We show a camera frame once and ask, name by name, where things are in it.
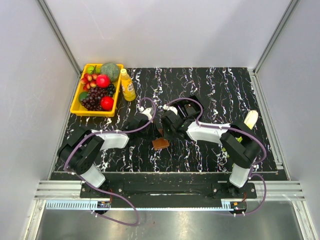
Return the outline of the brown leather card holder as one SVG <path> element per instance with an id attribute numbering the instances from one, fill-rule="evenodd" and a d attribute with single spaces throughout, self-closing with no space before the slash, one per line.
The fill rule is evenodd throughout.
<path id="1" fill-rule="evenodd" d="M 159 129 L 158 132 L 160 134 L 160 137 L 158 137 L 152 141 L 153 148 L 156 151 L 168 148 L 170 146 L 169 141 L 164 139 L 164 137 L 163 137 L 163 129 Z"/>

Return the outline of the black plastic card box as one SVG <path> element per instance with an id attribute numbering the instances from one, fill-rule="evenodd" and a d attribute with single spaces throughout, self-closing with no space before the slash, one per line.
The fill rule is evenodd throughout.
<path id="1" fill-rule="evenodd" d="M 201 115 L 201 109 L 204 108 L 195 95 L 177 98 L 169 102 L 167 106 L 176 108 L 177 114 L 184 119 L 196 119 Z"/>

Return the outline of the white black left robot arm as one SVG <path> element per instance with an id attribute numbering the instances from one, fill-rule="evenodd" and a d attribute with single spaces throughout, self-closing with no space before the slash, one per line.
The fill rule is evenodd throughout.
<path id="1" fill-rule="evenodd" d="M 127 123 L 124 131 L 115 130 L 104 133 L 101 130 L 82 127 L 60 146 L 57 157 L 67 162 L 76 146 L 86 139 L 68 161 L 67 170 L 91 184 L 91 192 L 96 197 L 102 198 L 107 195 L 109 186 L 105 183 L 106 177 L 94 164 L 98 153 L 108 149 L 123 149 L 130 140 L 146 136 L 152 126 L 151 120 L 154 116 L 154 108 L 141 107 L 140 112 Z"/>

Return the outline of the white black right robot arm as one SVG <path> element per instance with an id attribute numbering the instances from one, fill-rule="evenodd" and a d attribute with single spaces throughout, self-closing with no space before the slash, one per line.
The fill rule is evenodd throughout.
<path id="1" fill-rule="evenodd" d="M 197 121 L 199 113 L 193 112 L 188 116 L 182 110 L 168 105 L 164 105 L 163 109 L 161 122 L 164 138 L 222 145 L 233 164 L 227 192 L 233 198 L 243 195 L 252 164 L 263 146 L 253 132 L 258 121 L 258 112 L 251 110 L 244 120 L 233 123 L 213 124 Z"/>

